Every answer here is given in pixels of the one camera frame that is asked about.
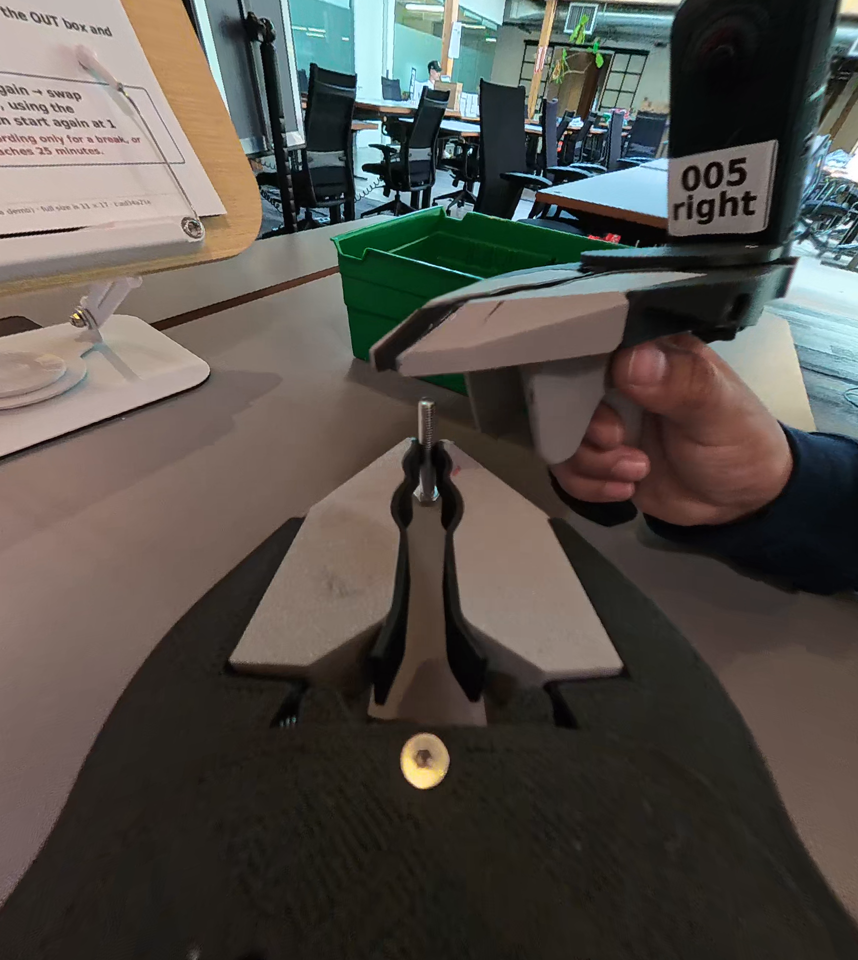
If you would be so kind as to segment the white board stand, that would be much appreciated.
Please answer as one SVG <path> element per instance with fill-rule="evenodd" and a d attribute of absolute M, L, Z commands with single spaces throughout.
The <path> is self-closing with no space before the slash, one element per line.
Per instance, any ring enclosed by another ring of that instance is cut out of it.
<path fill-rule="evenodd" d="M 120 313 L 139 284 L 0 294 L 0 460 L 207 380 L 206 361 Z"/>

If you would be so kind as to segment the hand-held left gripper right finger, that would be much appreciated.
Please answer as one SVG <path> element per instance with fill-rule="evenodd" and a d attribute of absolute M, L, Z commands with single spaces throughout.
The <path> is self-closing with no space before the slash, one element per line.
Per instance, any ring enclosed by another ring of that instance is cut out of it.
<path fill-rule="evenodd" d="M 624 664 L 551 517 L 448 440 L 433 450 L 441 504 L 448 666 L 471 702 L 489 681 L 540 689 Z"/>

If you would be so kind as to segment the grey panel on black stand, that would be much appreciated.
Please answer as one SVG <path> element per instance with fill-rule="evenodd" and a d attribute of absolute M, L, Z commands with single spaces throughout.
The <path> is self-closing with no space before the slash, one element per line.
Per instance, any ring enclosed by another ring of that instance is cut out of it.
<path fill-rule="evenodd" d="M 278 194 L 282 223 L 273 233 L 293 234 L 298 207 L 292 156 L 305 147 L 305 132 L 290 3 L 184 5 L 244 153 L 273 162 L 256 174 L 261 189 Z"/>

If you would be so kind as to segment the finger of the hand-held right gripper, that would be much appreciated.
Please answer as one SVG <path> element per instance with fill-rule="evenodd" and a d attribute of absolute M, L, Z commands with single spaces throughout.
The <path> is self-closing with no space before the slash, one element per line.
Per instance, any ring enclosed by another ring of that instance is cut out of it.
<path fill-rule="evenodd" d="M 622 342 L 614 351 L 608 353 L 612 354 L 633 342 L 630 337 L 630 295 L 656 293 L 674 283 L 701 281 L 706 276 L 706 270 L 628 270 L 582 273 L 575 269 L 540 269 L 512 273 L 505 277 L 480 281 L 429 300 L 375 342 L 370 348 L 368 357 L 376 371 L 397 372 L 394 362 L 403 350 L 411 347 L 427 332 L 434 330 L 453 314 L 456 309 L 469 302 L 488 298 L 502 300 L 527 296 L 551 297 L 621 292 L 627 296 L 628 300 L 627 321 Z"/>
<path fill-rule="evenodd" d="M 628 313 L 621 292 L 477 299 L 403 349 L 393 367 L 418 378 L 610 354 Z"/>

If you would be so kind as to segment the person's right hand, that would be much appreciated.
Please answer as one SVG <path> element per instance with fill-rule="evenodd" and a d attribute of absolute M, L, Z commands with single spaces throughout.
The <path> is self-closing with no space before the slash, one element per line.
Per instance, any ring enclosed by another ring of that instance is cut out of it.
<path fill-rule="evenodd" d="M 642 412 L 638 440 L 601 403 L 577 451 L 550 468 L 568 496 L 702 526 L 739 521 L 783 491 L 794 466 L 783 426 L 710 346 L 688 334 L 643 342 L 613 354 L 609 374 Z"/>

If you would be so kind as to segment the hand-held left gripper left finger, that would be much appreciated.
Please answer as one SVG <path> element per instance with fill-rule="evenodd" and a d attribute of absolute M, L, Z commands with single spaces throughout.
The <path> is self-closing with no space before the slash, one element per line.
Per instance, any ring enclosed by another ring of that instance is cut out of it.
<path fill-rule="evenodd" d="M 399 556 L 391 514 L 405 438 L 307 512 L 229 657 L 238 673 L 357 692 L 390 611 Z"/>

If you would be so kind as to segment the green hanging plant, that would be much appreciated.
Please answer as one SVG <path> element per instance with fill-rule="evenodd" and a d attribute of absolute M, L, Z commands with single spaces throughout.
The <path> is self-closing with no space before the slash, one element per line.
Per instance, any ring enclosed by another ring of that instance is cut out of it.
<path fill-rule="evenodd" d="M 596 6 L 573 5 L 569 7 L 565 25 L 569 43 L 561 46 L 553 55 L 548 74 L 550 84 L 559 86 L 564 78 L 572 72 L 573 68 L 568 63 L 568 54 L 571 51 L 585 53 L 591 66 L 594 66 L 597 70 L 603 69 L 605 57 L 600 49 L 600 39 L 594 30 L 597 15 L 598 8 Z"/>

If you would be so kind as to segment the green plastic bin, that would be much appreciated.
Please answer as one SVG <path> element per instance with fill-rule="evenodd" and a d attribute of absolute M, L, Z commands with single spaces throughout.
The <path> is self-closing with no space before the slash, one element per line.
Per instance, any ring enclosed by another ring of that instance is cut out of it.
<path fill-rule="evenodd" d="M 515 221 L 441 207 L 371 222 L 334 239 L 352 354 L 371 347 L 435 297 L 503 274 L 577 262 L 621 246 L 620 232 L 571 231 L 567 223 Z"/>

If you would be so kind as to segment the person's right forearm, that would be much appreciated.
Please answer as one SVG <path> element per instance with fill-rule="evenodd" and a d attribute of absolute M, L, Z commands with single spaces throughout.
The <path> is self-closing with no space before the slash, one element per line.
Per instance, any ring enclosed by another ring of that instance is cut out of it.
<path fill-rule="evenodd" d="M 653 533 L 810 594 L 858 593 L 858 440 L 783 427 L 793 469 L 749 516 L 681 526 L 646 515 Z"/>

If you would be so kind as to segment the wooden top desk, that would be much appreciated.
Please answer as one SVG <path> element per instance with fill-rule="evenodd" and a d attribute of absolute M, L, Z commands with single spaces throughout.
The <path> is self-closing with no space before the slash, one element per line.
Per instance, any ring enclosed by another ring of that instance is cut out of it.
<path fill-rule="evenodd" d="M 535 201 L 577 215 L 592 215 L 665 230 L 668 158 L 541 189 Z"/>

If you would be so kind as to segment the wooden display board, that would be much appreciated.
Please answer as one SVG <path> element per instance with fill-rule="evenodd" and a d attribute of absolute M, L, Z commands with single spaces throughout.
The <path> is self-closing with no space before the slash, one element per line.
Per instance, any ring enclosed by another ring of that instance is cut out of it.
<path fill-rule="evenodd" d="M 0 295 L 232 258 L 255 240 L 249 162 L 181 2 L 121 2 L 225 212 L 0 236 Z"/>

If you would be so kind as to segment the row of black office chairs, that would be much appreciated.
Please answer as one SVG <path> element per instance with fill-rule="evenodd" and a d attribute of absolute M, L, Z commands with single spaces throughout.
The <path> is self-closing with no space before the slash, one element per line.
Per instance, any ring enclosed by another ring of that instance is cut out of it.
<path fill-rule="evenodd" d="M 314 226 L 310 212 L 325 209 L 332 223 L 355 218 L 352 130 L 357 77 L 312 63 L 309 72 L 297 72 L 299 91 L 305 93 L 305 145 L 286 150 L 288 174 L 257 175 L 261 188 L 288 195 L 287 218 L 307 210 L 304 226 Z M 382 178 L 385 193 L 394 193 L 387 205 L 371 213 L 401 215 L 426 210 L 438 171 L 437 148 L 443 131 L 443 94 L 429 91 L 417 102 L 413 123 L 405 126 L 398 143 L 377 144 L 382 159 L 367 169 Z"/>

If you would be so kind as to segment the paper instruction sheet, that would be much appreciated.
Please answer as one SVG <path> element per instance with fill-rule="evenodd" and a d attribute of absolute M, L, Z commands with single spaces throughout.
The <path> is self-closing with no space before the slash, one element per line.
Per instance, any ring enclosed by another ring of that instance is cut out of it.
<path fill-rule="evenodd" d="M 123 4 L 0 2 L 0 236 L 226 209 Z"/>

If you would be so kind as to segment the silver hex bolt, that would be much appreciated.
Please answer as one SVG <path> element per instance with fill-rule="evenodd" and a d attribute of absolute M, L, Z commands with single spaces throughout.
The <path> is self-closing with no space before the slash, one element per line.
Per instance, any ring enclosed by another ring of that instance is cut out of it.
<path fill-rule="evenodd" d="M 416 439 L 419 445 L 418 481 L 414 496 L 422 506 L 434 505 L 439 499 L 436 446 L 436 404 L 423 397 L 416 406 Z"/>

